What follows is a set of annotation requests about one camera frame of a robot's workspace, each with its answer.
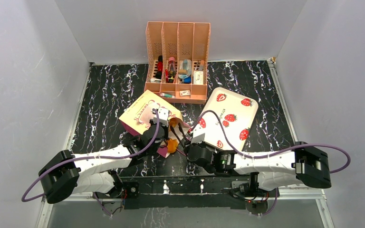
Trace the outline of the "long twisted orange bread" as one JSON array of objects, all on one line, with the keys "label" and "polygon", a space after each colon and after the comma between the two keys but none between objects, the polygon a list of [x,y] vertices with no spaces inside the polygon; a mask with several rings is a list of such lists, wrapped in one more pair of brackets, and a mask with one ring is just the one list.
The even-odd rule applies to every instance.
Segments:
[{"label": "long twisted orange bread", "polygon": [[179,141],[177,139],[167,140],[167,152],[173,154],[177,151]]}]

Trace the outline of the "orange baguette bread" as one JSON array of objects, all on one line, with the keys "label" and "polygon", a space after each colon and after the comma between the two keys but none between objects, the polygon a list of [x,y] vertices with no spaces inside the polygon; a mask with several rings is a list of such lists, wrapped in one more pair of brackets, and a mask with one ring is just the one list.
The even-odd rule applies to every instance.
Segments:
[{"label": "orange baguette bread", "polygon": [[177,118],[171,118],[169,120],[169,126],[171,128],[175,128],[178,125],[178,119]]}]

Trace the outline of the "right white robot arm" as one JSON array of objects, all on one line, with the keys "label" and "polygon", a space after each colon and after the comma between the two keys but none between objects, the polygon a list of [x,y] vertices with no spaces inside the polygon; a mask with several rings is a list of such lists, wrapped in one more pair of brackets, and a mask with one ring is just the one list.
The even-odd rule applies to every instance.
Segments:
[{"label": "right white robot arm", "polygon": [[187,160],[207,173],[230,177],[254,174],[249,192],[260,197],[281,186],[304,184],[311,188],[331,188],[328,155],[318,147],[298,143],[286,151],[242,152],[192,143],[185,148]]}]

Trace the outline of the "pink and cream paper bag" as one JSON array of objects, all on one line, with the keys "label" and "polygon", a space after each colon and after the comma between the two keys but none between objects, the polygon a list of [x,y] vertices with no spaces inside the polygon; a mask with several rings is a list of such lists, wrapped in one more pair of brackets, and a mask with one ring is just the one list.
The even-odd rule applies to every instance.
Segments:
[{"label": "pink and cream paper bag", "polygon": [[[164,107],[169,110],[169,120],[171,118],[177,118],[178,122],[184,122],[182,113],[176,107],[159,97],[155,93],[146,90],[136,101],[134,101],[119,117],[119,121],[123,127],[132,136],[142,134],[147,130],[154,122],[152,121],[153,108]],[[170,139],[169,126],[166,128],[168,133],[168,139]],[[143,152],[145,148],[136,154],[130,153],[130,143],[123,146],[125,152],[120,154],[120,158],[137,158],[138,154]]]}]

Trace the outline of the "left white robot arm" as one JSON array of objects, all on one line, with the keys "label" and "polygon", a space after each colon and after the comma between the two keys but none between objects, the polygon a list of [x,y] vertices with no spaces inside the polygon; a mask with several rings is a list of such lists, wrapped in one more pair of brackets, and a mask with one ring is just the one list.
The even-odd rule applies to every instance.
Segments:
[{"label": "left white robot arm", "polygon": [[142,135],[112,149],[89,154],[58,152],[38,173],[47,202],[55,204],[72,194],[87,192],[119,197],[123,185],[115,170],[144,162],[167,139],[168,127],[152,123]]}]

